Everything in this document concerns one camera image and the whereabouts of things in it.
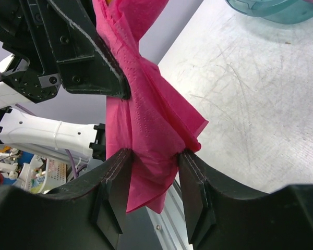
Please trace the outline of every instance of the screw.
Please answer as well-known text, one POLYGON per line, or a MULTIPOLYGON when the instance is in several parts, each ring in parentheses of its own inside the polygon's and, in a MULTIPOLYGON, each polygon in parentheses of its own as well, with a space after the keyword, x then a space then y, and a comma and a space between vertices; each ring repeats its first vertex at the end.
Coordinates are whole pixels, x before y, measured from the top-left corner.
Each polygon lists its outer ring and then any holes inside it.
POLYGON ((80 82, 80 77, 78 77, 78 76, 73 76, 73 77, 72 77, 72 80, 73 80, 74 82, 76 82, 76 83, 79 83, 79 82, 80 82))
POLYGON ((68 37, 62 35, 61 38, 60 38, 60 42, 63 44, 63 45, 66 45, 69 43, 69 39, 68 37))
POLYGON ((50 77, 49 78, 49 82, 51 83, 51 84, 55 84, 55 83, 57 83, 57 78, 56 77, 50 77))
POLYGON ((36 20, 37 22, 42 22, 41 14, 36 13, 36 14, 35 14, 35 20, 36 20))

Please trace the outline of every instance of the white table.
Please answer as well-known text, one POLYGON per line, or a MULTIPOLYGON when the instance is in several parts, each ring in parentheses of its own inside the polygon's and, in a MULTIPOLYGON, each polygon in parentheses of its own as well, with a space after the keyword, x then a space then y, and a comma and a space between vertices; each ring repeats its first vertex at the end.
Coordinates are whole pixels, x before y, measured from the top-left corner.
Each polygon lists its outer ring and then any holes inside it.
POLYGON ((204 0, 159 67, 210 121, 210 166, 266 192, 313 183, 313 18, 284 26, 204 0))

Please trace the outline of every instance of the red cloth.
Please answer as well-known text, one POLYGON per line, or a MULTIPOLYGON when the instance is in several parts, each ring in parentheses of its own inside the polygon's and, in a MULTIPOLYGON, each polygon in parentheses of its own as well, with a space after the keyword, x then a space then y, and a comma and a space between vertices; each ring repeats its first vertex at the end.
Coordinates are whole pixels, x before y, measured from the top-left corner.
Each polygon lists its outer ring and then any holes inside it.
POLYGON ((93 0, 97 31, 126 75, 131 99, 107 97, 107 158, 121 148, 135 153, 127 211, 144 205, 157 213, 177 174, 176 155, 201 146, 207 121, 140 56, 138 42, 168 0, 93 0))

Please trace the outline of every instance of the transparent plastic container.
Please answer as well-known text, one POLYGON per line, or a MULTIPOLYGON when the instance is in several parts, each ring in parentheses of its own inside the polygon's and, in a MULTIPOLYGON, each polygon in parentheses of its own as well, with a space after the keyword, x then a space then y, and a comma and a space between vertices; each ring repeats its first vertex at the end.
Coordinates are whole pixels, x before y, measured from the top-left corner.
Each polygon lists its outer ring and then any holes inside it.
POLYGON ((313 0, 226 0, 236 11, 281 24, 296 24, 313 17, 313 0))

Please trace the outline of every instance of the scratched table surface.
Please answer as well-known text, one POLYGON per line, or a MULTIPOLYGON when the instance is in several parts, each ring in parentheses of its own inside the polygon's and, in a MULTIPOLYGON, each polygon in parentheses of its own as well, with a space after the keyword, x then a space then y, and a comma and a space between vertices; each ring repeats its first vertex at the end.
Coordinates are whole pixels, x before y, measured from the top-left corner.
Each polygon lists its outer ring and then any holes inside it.
POLYGON ((313 183, 313 18, 286 26, 204 0, 159 67, 209 120, 210 166, 265 192, 313 183))

